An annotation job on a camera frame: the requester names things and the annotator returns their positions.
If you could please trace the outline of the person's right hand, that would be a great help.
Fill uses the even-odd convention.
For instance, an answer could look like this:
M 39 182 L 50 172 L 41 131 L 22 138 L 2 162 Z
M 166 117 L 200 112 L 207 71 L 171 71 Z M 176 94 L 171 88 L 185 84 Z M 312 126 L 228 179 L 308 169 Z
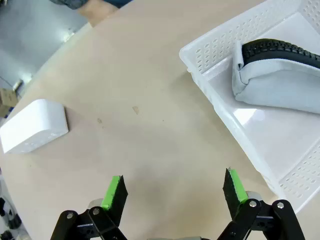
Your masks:
M 118 8 L 116 6 L 103 0 L 89 0 L 77 9 L 77 11 L 87 19 L 92 27 L 95 27 L 117 10 Z

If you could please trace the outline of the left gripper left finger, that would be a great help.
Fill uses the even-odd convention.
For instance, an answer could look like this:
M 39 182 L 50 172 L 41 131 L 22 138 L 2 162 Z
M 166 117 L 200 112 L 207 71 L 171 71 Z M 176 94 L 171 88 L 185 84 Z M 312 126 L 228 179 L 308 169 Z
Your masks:
M 122 175 L 113 176 L 100 205 L 79 214 L 63 211 L 55 225 L 51 240 L 125 240 L 119 229 L 128 191 Z

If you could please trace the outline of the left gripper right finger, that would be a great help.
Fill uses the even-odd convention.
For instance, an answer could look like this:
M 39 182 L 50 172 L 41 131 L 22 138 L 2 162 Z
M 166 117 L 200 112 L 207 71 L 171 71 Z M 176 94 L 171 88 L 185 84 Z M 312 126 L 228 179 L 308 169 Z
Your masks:
M 231 221 L 219 240 L 246 240 L 252 231 L 262 232 L 267 240 L 305 239 L 289 201 L 280 199 L 269 205 L 259 195 L 249 195 L 231 168 L 225 171 L 222 189 Z

